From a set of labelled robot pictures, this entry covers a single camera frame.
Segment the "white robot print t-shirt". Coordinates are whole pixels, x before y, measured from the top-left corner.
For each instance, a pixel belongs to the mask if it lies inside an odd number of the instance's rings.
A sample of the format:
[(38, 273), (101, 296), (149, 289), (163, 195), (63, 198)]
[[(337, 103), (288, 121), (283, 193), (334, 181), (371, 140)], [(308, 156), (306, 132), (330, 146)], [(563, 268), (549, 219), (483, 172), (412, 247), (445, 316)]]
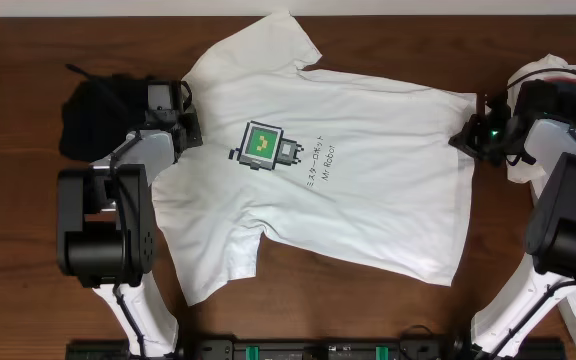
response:
[(470, 216), (450, 146), (472, 93), (317, 68), (288, 13), (210, 47), (187, 74), (203, 143), (152, 186), (189, 304), (256, 273), (262, 237), (441, 286)]

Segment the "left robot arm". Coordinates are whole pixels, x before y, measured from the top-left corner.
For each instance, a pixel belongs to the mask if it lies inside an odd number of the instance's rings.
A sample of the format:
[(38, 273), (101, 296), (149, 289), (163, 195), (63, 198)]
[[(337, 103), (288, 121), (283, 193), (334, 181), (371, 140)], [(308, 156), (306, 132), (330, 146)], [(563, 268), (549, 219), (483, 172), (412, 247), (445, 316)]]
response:
[(58, 175), (57, 263), (106, 302), (126, 334), (121, 345), (93, 345), (68, 356), (180, 359), (179, 324), (153, 275), (155, 178), (202, 143), (194, 108), (148, 111), (107, 155)]

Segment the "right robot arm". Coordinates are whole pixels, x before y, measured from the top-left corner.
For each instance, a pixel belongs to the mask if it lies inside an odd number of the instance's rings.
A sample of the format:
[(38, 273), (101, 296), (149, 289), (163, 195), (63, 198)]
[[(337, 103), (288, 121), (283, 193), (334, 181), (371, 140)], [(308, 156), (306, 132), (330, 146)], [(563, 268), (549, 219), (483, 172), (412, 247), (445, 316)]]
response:
[(527, 334), (576, 290), (576, 71), (555, 80), (529, 73), (510, 93), (478, 101), (477, 110), (449, 143), (495, 166), (540, 166), (546, 184), (524, 236), (525, 255), (497, 296), (477, 312), (468, 334), (455, 340), (452, 359), (562, 359), (558, 339)]

